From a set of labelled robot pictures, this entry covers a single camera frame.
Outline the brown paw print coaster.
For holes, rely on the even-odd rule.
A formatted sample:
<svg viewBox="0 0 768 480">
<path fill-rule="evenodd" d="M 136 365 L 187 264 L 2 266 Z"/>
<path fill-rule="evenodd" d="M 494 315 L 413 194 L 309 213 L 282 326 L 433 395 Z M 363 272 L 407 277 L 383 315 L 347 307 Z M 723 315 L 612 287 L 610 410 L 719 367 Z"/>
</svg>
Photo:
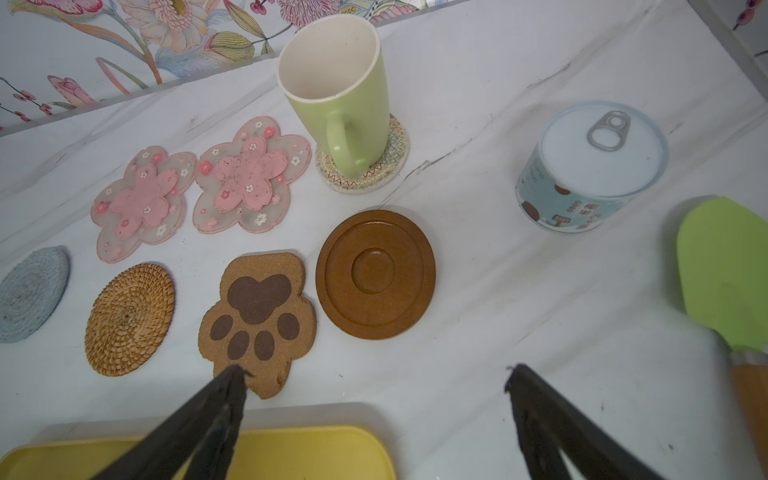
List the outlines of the brown paw print coaster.
<svg viewBox="0 0 768 480">
<path fill-rule="evenodd" d="M 238 365 L 259 398 L 276 396 L 293 361 L 313 346 L 317 319 L 303 296 L 305 267 L 288 252 L 244 255 L 225 269 L 220 299 L 203 316 L 198 349 L 219 375 Z"/>
</svg>

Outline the pink flower coaster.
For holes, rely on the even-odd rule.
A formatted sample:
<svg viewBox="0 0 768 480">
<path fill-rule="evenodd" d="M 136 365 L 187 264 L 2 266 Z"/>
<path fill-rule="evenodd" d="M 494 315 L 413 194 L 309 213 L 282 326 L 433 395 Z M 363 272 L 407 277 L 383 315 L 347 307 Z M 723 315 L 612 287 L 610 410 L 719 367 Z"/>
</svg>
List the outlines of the pink flower coaster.
<svg viewBox="0 0 768 480">
<path fill-rule="evenodd" d="M 93 201 L 91 220 L 101 228 L 96 252 L 109 264 L 124 260 L 140 245 L 171 238 L 186 214 L 185 191 L 194 180 L 197 157 L 170 155 L 160 146 L 139 151 L 123 177 Z"/>
<path fill-rule="evenodd" d="M 308 168 L 311 143 L 283 135 L 277 122 L 260 116 L 248 120 L 230 142 L 206 150 L 195 167 L 202 189 L 192 221 L 203 234 L 234 225 L 260 234 L 278 225 L 290 206 L 289 186 Z"/>
</svg>

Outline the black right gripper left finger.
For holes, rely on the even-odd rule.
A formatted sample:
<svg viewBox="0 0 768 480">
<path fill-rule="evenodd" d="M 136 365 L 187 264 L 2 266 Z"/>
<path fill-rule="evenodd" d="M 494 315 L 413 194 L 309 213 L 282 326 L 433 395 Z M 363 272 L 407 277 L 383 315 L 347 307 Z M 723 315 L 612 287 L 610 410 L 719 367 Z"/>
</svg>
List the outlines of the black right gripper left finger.
<svg viewBox="0 0 768 480">
<path fill-rule="evenodd" d="M 97 479 L 224 479 L 246 399 L 246 372 L 227 367 Z"/>
</svg>

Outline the tan rattan round coaster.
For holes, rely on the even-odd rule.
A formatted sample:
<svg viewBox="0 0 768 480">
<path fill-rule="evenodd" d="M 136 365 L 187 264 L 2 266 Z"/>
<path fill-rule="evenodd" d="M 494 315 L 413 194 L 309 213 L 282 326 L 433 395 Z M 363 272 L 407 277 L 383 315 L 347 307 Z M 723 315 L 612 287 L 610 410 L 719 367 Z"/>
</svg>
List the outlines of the tan rattan round coaster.
<svg viewBox="0 0 768 480">
<path fill-rule="evenodd" d="M 162 344 L 175 309 L 173 280 L 154 263 L 117 275 L 94 301 L 84 347 L 90 366 L 107 377 L 142 366 Z"/>
</svg>

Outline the grey-blue woven round coaster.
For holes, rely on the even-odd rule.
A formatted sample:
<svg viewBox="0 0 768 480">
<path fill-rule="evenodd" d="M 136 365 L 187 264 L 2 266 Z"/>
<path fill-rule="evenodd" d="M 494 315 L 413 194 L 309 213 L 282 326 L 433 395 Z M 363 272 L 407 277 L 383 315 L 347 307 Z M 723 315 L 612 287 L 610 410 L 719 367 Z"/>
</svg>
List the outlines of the grey-blue woven round coaster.
<svg viewBox="0 0 768 480">
<path fill-rule="evenodd" d="M 52 315 L 67 286 L 70 262 L 63 246 L 41 248 L 1 282 L 1 343 L 20 342 Z"/>
</svg>

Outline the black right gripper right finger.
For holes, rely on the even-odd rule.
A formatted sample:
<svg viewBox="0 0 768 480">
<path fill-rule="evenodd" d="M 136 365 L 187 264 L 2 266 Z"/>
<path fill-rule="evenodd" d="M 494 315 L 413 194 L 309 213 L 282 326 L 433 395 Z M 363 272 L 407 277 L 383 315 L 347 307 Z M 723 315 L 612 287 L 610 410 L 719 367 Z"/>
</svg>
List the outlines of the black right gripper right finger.
<svg viewBox="0 0 768 480">
<path fill-rule="evenodd" d="M 532 479 L 569 479 L 569 460 L 586 479 L 658 479 L 525 364 L 505 384 L 519 448 Z"/>
</svg>

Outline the colourful zigzag woven coaster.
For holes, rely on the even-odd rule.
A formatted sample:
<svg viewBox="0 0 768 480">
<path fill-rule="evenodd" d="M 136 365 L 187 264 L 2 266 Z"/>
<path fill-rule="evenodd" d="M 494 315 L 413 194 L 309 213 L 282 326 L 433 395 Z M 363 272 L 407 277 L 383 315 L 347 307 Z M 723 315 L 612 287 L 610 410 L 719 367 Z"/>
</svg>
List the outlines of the colourful zigzag woven coaster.
<svg viewBox="0 0 768 480">
<path fill-rule="evenodd" d="M 336 192 L 361 195 L 382 188 L 392 181 L 404 167 L 410 152 L 410 136 L 400 121 L 390 115 L 386 149 L 380 159 L 367 172 L 355 179 L 347 179 L 338 171 L 332 157 L 318 148 L 315 165 L 321 179 Z"/>
</svg>

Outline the light green mug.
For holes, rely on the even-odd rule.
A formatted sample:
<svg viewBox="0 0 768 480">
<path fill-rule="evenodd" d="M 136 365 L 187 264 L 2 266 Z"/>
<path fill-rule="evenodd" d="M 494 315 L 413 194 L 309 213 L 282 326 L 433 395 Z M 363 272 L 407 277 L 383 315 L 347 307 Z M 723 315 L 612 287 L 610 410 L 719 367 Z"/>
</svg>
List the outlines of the light green mug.
<svg viewBox="0 0 768 480">
<path fill-rule="evenodd" d="M 364 175 L 383 155 L 388 87 L 380 37 L 368 20 L 337 14 L 303 27 L 279 56 L 277 80 L 343 177 Z"/>
</svg>

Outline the dark brown round coaster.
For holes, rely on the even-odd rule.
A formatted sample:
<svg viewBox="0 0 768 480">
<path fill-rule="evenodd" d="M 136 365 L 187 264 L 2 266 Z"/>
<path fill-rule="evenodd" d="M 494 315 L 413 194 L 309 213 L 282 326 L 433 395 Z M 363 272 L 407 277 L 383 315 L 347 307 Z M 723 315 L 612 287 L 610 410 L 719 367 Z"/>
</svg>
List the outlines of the dark brown round coaster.
<svg viewBox="0 0 768 480">
<path fill-rule="evenodd" d="M 340 223 L 323 244 L 315 275 L 321 306 L 347 334 L 384 340 L 414 326 L 436 284 L 429 240 L 409 218 L 369 210 Z"/>
</svg>

